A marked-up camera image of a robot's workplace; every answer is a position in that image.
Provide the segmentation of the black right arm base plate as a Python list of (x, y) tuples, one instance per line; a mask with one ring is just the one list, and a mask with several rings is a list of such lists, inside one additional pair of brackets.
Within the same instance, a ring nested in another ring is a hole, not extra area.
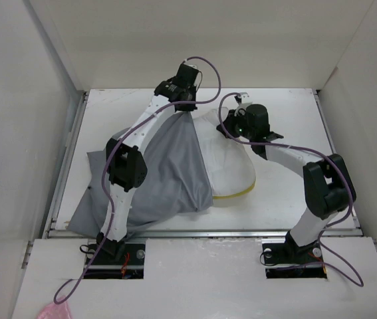
[(327, 279), (318, 243), (297, 252), (292, 251), (286, 243), (263, 243), (262, 249), (260, 261), (265, 266), (267, 279)]

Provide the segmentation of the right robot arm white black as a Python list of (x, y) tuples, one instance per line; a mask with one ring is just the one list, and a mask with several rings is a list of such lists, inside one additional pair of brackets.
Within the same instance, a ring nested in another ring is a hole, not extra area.
[(230, 110), (226, 117), (218, 118), (217, 130), (226, 138), (251, 146), (264, 160), (289, 169), (303, 180), (307, 208), (287, 232), (283, 243), (264, 247), (265, 265), (305, 264), (308, 260), (317, 260), (313, 251), (320, 248), (324, 228), (356, 199), (343, 158), (284, 144), (284, 137), (271, 130), (267, 109), (261, 104), (238, 107)]

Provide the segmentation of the grey pillowcase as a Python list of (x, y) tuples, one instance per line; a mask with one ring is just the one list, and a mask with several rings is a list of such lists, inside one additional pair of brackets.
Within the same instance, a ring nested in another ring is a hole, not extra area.
[[(95, 237), (106, 219), (108, 198), (101, 186), (106, 152), (88, 153), (91, 180), (68, 229)], [(177, 214), (211, 207), (212, 190), (191, 114), (176, 113), (161, 126), (144, 153), (148, 173), (136, 189), (126, 222), (129, 233), (144, 231)]]

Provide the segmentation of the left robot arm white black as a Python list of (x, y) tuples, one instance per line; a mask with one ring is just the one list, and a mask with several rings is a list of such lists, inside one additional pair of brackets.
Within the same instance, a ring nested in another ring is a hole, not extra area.
[(148, 168), (144, 153), (152, 138), (175, 112), (191, 112), (195, 106), (196, 65), (180, 64), (175, 76), (161, 82), (136, 122), (117, 140), (106, 145), (106, 164), (102, 189), (109, 200), (106, 220), (96, 237), (98, 250), (107, 262), (118, 263), (124, 257), (121, 240), (127, 234), (126, 223), (135, 190), (146, 179)]

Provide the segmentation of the white pillow yellow edge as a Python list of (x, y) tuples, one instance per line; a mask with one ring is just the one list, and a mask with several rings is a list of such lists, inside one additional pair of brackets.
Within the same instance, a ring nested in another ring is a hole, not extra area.
[(239, 197), (253, 190), (256, 173), (244, 146), (217, 130), (217, 110), (193, 119), (214, 199)]

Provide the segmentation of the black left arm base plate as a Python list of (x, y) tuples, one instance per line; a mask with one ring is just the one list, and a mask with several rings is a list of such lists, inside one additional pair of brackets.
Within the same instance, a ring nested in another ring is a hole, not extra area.
[(146, 243), (126, 243), (116, 256), (101, 250), (83, 279), (143, 279)]

